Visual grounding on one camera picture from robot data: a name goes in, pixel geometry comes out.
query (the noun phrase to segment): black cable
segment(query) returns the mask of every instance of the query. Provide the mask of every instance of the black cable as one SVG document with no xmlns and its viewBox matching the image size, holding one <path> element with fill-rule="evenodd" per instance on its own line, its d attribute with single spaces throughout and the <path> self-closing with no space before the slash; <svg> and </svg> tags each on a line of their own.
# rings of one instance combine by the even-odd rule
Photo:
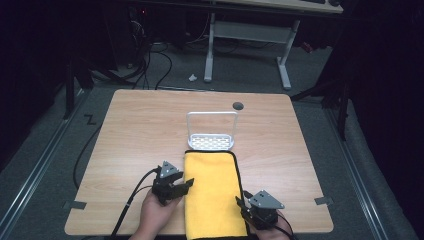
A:
<svg viewBox="0 0 424 240">
<path fill-rule="evenodd" d="M 88 239 L 92 239 L 92 238 L 96 238 L 96 237 L 100 237 L 100 236 L 86 236 L 86 237 L 83 237 L 81 240 L 88 240 Z"/>
<path fill-rule="evenodd" d="M 132 86 L 132 89 L 135 89 L 137 87 L 138 82 L 140 81 L 140 79 L 143 77 L 143 75 L 146 74 L 146 70 L 147 70 L 147 65 L 146 65 L 146 61 L 143 61 L 143 68 L 144 71 L 140 74 L 140 76 L 137 78 L 137 80 L 134 82 L 134 85 Z"/>
<path fill-rule="evenodd" d="M 201 40 L 199 40 L 199 41 L 197 41 L 197 42 L 192 42 L 192 43 L 186 43 L 186 47 L 188 47 L 188 48 L 191 48 L 191 49 L 194 49 L 194 50 L 202 50 L 202 49 L 205 49 L 205 48 L 207 48 L 209 45 L 208 45 L 208 43 L 206 43 L 206 44 L 201 44 L 203 41 L 205 41 L 205 40 L 208 40 L 208 38 L 205 38 L 205 39 L 201 39 Z M 198 44 L 198 45 L 201 45 L 201 47 L 193 47 L 192 45 L 196 45 L 196 44 Z"/>
<path fill-rule="evenodd" d="M 171 71 L 171 69 L 172 69 L 172 60 L 171 60 L 171 58 L 170 57 L 168 57 L 166 54 L 164 54 L 164 53 L 161 53 L 161 52 L 157 52 L 157 54 L 160 54 L 160 55 L 162 55 L 162 56 L 164 56 L 164 57 L 166 57 L 166 58 L 168 58 L 168 60 L 169 60 L 169 69 L 168 69 L 168 71 L 165 73 L 165 75 L 156 83 L 156 86 L 155 86 L 155 90 L 158 90 L 158 87 L 159 87 L 159 84 L 162 82 L 162 80 L 169 74 L 169 72 Z"/>
<path fill-rule="evenodd" d="M 259 220 L 261 220 L 263 223 L 265 223 L 265 224 L 267 224 L 268 225 L 268 227 L 272 227 L 272 228 L 275 228 L 275 229 L 277 229 L 278 231 L 280 231 L 280 232 L 282 232 L 282 233 L 284 233 L 284 235 L 286 235 L 290 240 L 296 240 L 296 238 L 294 237 L 294 235 L 293 235 L 293 229 L 291 228 L 291 225 L 290 225 L 290 223 L 283 217 L 283 216 L 281 216 L 280 214 L 278 214 L 278 216 L 279 217 L 281 217 L 282 219 L 284 219 L 284 221 L 286 221 L 287 222 L 287 224 L 289 225 L 289 227 L 290 227 L 290 231 L 292 232 L 291 234 L 290 233 L 288 233 L 286 230 L 284 230 L 284 229 L 282 229 L 282 228 L 280 228 L 280 227 L 277 227 L 277 226 L 275 226 L 275 225 L 271 225 L 271 224 L 269 224 L 268 222 L 266 222 L 264 219 L 262 219 L 261 217 L 259 217 L 259 216 L 256 216 Z"/>
<path fill-rule="evenodd" d="M 88 139 L 88 141 L 85 143 L 85 145 L 84 145 L 84 147 L 82 148 L 82 150 L 81 150 L 80 154 L 78 155 L 77 161 L 75 162 L 75 165 L 74 165 L 74 171 L 73 171 L 72 177 L 73 177 L 73 180 L 74 180 L 74 185 L 75 185 L 75 187 L 77 188 L 77 190 L 79 189 L 79 185 L 78 185 L 78 183 L 77 183 L 77 176 L 76 176 L 78 164 L 79 164 L 79 162 L 81 161 L 82 154 L 84 153 L 85 149 L 88 147 L 88 144 L 90 144 L 91 140 L 93 140 L 93 138 L 94 138 L 94 136 L 96 135 L 96 133 L 98 133 L 98 132 L 99 132 L 99 130 L 100 130 L 100 128 L 102 127 L 102 125 L 103 125 L 103 123 L 102 123 L 102 124 L 100 124 L 100 126 L 96 129 L 96 131 L 94 131 L 94 133 L 91 135 L 91 137 L 90 137 L 90 138 Z"/>
<path fill-rule="evenodd" d="M 147 69 L 149 69 L 149 66 L 150 66 L 150 60 L 152 59 L 151 57 L 150 57 L 150 54 L 151 54 L 151 48 L 150 48 L 150 50 L 149 50 L 149 60 L 147 61 L 147 67 L 146 67 L 146 71 L 144 72 L 144 81 L 143 81 L 143 89 L 145 89 L 145 86 L 146 86 L 146 84 L 147 84 L 147 90 L 149 90 L 150 89 L 150 86 L 149 86 L 149 81 L 147 80 Z"/>
<path fill-rule="evenodd" d="M 239 47 L 239 43 L 240 43 L 240 41 L 238 41 L 238 40 L 236 40 L 236 42 L 234 43 L 234 42 L 232 42 L 232 41 L 230 41 L 230 40 L 227 40 L 227 41 L 225 41 L 224 39 L 220 39 L 221 40 L 221 42 L 226 42 L 226 43 L 230 43 L 230 44 L 227 44 L 227 46 L 229 46 L 229 45 L 235 45 L 234 46 L 234 48 L 233 49 L 231 49 L 231 50 L 229 50 L 229 51 L 220 51 L 220 50 L 218 50 L 216 47 L 217 46 L 214 46 L 214 51 L 216 51 L 217 53 L 223 53 L 223 54 L 227 54 L 227 53 L 232 53 L 232 52 L 234 52 L 235 50 L 237 50 L 238 49 L 238 47 Z"/>
<path fill-rule="evenodd" d="M 135 194 L 137 194 L 137 193 L 139 193 L 141 190 L 146 189 L 146 188 L 149 188 L 149 187 L 153 187 L 153 185 L 149 185 L 149 186 L 142 187 L 142 188 L 138 189 L 138 190 L 137 190 L 137 192 L 136 192 Z"/>
<path fill-rule="evenodd" d="M 190 41 L 190 42 L 186 42 L 186 46 L 189 46 L 189 44 L 191 44 L 191 43 L 200 42 L 200 41 L 203 41 L 203 40 L 205 40 L 205 39 L 208 39 L 208 38 L 209 38 L 209 37 L 203 37 L 203 36 L 204 36 L 204 35 L 205 35 L 205 33 L 206 33 L 206 29 L 208 29 L 208 26 L 209 26 L 209 24 L 208 24 L 208 23 L 209 23 L 210 18 L 211 18 L 211 14 L 209 13 L 209 14 L 208 14 L 208 17 L 206 18 L 205 27 L 203 28 L 202 33 L 200 33 L 199 37 L 197 37 L 195 40 Z"/>
<path fill-rule="evenodd" d="M 150 170 L 149 172 L 147 172 L 142 178 L 141 178 L 141 180 L 140 180 L 140 182 L 138 182 L 138 184 L 137 184 L 137 186 L 135 187 L 135 189 L 134 189 L 134 191 L 131 193 L 131 196 L 128 198 L 128 201 L 127 201 L 127 203 L 125 204 L 125 207 L 124 207 L 124 209 L 122 210 L 122 212 L 121 212 L 121 216 L 119 216 L 119 219 L 118 219 L 118 222 L 116 223 L 116 225 L 115 225 L 115 228 L 113 229 L 113 232 L 112 232 L 112 234 L 111 234 L 111 239 L 113 240 L 113 239 L 115 239 L 115 237 L 116 237 L 116 233 L 118 232 L 118 230 L 119 230 L 119 227 L 121 226 L 121 224 L 122 224 L 122 221 L 124 220 L 124 217 L 125 217 L 125 215 L 127 214 L 127 211 L 128 211 L 128 209 L 130 208 L 130 206 L 131 206 L 131 203 L 132 203 L 132 201 L 134 200 L 134 196 L 139 192 L 139 187 L 140 187 L 140 185 L 143 183 L 143 181 L 144 181 L 144 179 L 146 179 L 150 174 L 152 174 L 152 173 L 159 173 L 159 167 L 158 168 L 155 168 L 155 169 L 152 169 L 152 170 Z"/>
<path fill-rule="evenodd" d="M 262 44 L 261 46 L 255 46 L 255 45 L 251 45 L 251 44 L 247 44 L 247 43 L 243 43 L 243 42 L 240 42 L 239 44 L 243 47 L 250 47 L 250 48 L 255 48 L 255 49 L 263 49 L 263 48 L 272 47 L 272 46 L 276 45 L 276 43 L 273 43 L 273 42 L 267 42 L 267 43 Z"/>
</svg>

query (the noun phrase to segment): desk leg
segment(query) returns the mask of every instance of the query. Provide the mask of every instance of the desk leg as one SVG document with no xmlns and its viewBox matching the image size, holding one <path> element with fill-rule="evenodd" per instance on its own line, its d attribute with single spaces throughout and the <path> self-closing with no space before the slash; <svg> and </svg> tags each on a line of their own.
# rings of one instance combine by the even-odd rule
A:
<svg viewBox="0 0 424 240">
<path fill-rule="evenodd" d="M 277 57 L 278 69 L 280 70 L 280 77 L 281 77 L 281 81 L 283 82 L 283 88 L 285 90 L 291 89 L 290 79 L 289 79 L 289 76 L 287 74 L 287 69 L 286 69 L 286 61 L 287 61 L 287 57 L 289 56 L 290 49 L 293 45 L 294 38 L 296 37 L 296 33 L 297 33 L 297 29 L 299 28 L 299 24 L 300 24 L 299 20 L 296 20 L 293 23 L 290 34 L 288 36 L 288 40 L 287 40 L 287 43 L 286 43 L 286 48 L 284 50 L 283 56 Z"/>
<path fill-rule="evenodd" d="M 214 34 L 215 34 L 215 13 L 211 13 L 211 23 L 209 26 L 209 48 L 208 48 L 208 55 L 206 56 L 205 77 L 204 77 L 205 82 L 212 81 Z"/>
</svg>

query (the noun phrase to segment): human hand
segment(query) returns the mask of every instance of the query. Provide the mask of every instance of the human hand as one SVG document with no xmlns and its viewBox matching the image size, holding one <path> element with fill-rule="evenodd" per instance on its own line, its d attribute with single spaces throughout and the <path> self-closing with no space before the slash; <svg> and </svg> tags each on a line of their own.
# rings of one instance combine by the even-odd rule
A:
<svg viewBox="0 0 424 240">
<path fill-rule="evenodd" d="M 276 210 L 276 211 L 277 211 L 278 215 L 284 217 L 284 215 L 279 210 Z M 291 230 L 290 225 L 287 223 L 287 221 L 285 221 L 280 216 L 278 216 L 278 222 L 275 224 L 275 226 L 283 229 L 284 231 L 286 231 L 290 235 L 293 235 L 293 232 Z M 266 230 L 256 230 L 255 229 L 255 233 L 260 240 L 274 240 L 274 239 L 276 239 L 276 240 L 290 240 L 289 236 L 287 236 L 286 234 L 282 233 L 280 230 L 275 229 L 275 228 L 266 229 Z"/>
<path fill-rule="evenodd" d="M 147 192 L 141 206 L 140 225 L 130 240 L 153 240 L 165 227 L 182 198 L 173 199 L 163 206 L 152 190 Z"/>
</svg>

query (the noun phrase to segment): yellow towel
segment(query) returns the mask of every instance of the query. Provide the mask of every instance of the yellow towel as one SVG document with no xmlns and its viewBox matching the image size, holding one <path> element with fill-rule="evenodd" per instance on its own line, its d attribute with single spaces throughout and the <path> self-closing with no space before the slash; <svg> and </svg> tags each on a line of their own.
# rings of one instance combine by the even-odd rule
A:
<svg viewBox="0 0 424 240">
<path fill-rule="evenodd" d="M 242 198 L 242 189 L 232 152 L 186 151 L 184 178 L 195 179 L 185 197 L 188 240 L 247 236 L 235 200 L 235 196 Z"/>
</svg>

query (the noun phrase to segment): gray carpet floor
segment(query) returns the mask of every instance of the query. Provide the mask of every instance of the gray carpet floor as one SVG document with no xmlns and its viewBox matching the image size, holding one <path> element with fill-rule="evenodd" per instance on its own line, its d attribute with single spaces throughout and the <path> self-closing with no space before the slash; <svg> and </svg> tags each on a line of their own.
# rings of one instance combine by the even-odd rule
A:
<svg viewBox="0 0 424 240">
<path fill-rule="evenodd" d="M 331 49 L 320 49 L 308 54 L 302 49 L 293 48 L 287 62 L 292 90 L 285 91 L 282 89 L 275 62 L 278 49 L 281 47 L 279 45 L 264 47 L 260 50 L 247 46 L 235 48 L 226 44 L 218 45 L 215 54 L 214 80 L 211 83 L 204 83 L 202 80 L 206 50 L 202 47 L 202 43 L 191 45 L 191 47 L 178 50 L 171 46 L 167 48 L 165 45 L 154 46 L 155 51 L 161 51 L 172 60 L 171 71 L 161 82 L 160 89 L 184 88 L 294 95 L 314 86 L 331 53 Z M 142 79 L 137 89 L 154 88 L 170 66 L 171 63 L 166 57 L 152 53 L 147 71 L 148 84 L 147 82 L 143 84 L 144 79 Z M 189 81 L 188 78 L 192 74 L 197 76 L 198 80 Z M 67 200 L 73 200 L 76 195 L 77 190 L 73 184 L 72 175 L 78 156 L 90 136 L 102 123 L 111 97 L 119 88 L 128 88 L 128 86 L 96 81 L 94 89 L 88 93 L 87 99 L 69 123 L 52 155 L 47 171 L 13 225 L 9 239 L 82 239 L 84 237 L 68 236 L 64 232 L 69 210 L 63 209 L 63 204 Z M 328 119 L 327 110 L 321 108 L 319 100 L 320 98 L 317 97 L 309 97 L 300 102 L 294 102 L 293 105 L 323 193 L 334 201 L 328 206 L 334 222 L 334 230 L 326 234 L 298 234 L 297 237 L 299 240 L 375 239 L 349 175 L 344 160 L 345 153 L 337 134 L 334 133 L 334 125 Z M 55 105 L 38 120 L 21 149 L 7 168 L 1 172 L 0 214 L 2 216 L 13 204 L 49 140 L 63 122 L 64 102 L 65 94 L 61 91 L 57 95 Z M 88 115 L 92 116 L 91 122 L 95 124 L 88 124 Z M 374 200 L 384 223 L 387 239 L 417 239 L 367 148 L 352 105 L 349 106 L 346 136 L 347 141 L 343 144 L 347 145 L 352 154 Z M 78 181 L 84 174 L 94 143 L 95 138 L 89 142 L 76 167 Z"/>
</svg>

